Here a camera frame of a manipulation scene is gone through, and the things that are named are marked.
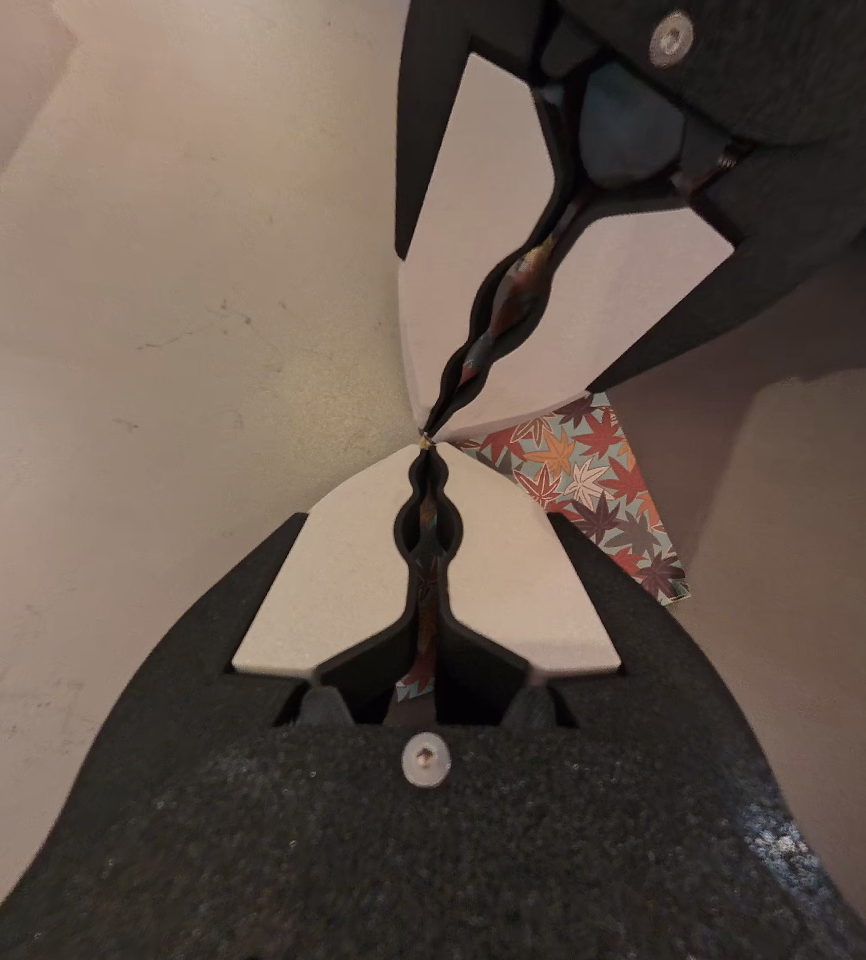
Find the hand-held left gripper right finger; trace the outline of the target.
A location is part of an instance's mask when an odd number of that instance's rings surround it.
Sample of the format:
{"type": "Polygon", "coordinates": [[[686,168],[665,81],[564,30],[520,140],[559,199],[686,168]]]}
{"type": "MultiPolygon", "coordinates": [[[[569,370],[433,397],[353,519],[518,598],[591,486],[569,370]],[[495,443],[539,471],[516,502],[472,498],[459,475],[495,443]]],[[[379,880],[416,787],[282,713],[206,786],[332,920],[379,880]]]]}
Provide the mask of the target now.
{"type": "Polygon", "coordinates": [[[547,513],[454,446],[430,450],[441,551],[435,708],[499,725],[522,690],[611,676],[621,658],[547,513]]]}

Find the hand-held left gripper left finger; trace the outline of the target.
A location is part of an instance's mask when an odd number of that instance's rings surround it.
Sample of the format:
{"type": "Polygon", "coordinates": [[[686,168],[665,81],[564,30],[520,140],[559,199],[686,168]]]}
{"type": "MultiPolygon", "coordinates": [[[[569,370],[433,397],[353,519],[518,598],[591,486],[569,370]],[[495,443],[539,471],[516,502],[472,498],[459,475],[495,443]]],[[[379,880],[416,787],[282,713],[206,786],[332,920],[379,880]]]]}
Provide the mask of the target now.
{"type": "Polygon", "coordinates": [[[419,653],[429,454],[408,445],[308,510],[231,672],[331,688],[355,722],[384,723],[419,653]]]}

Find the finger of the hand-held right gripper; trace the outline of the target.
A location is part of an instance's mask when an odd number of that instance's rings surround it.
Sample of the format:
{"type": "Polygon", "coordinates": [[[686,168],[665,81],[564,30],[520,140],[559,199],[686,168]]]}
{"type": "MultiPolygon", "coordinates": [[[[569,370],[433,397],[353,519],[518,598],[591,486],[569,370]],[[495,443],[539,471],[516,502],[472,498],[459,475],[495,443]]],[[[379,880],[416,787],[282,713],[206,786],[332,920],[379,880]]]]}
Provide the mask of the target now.
{"type": "Polygon", "coordinates": [[[399,264],[398,317],[407,391],[425,434],[463,434],[430,420],[451,357],[471,333],[490,273],[519,250],[555,179],[527,84],[471,54],[412,241],[399,264]]]}
{"type": "Polygon", "coordinates": [[[432,438],[473,438],[577,400],[734,251],[689,207],[593,223],[556,270],[535,331],[432,438]]]}

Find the leaf-patterned teal origami paper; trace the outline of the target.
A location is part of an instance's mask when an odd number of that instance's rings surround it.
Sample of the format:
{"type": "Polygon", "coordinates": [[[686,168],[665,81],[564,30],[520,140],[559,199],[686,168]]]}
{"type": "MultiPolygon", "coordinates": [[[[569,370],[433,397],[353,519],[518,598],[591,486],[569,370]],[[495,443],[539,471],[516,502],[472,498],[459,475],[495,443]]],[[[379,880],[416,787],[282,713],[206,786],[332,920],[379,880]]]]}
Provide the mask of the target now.
{"type": "Polygon", "coordinates": [[[550,413],[450,441],[506,474],[543,510],[568,517],[661,604],[689,595],[680,559],[604,392],[585,390],[550,413]]]}

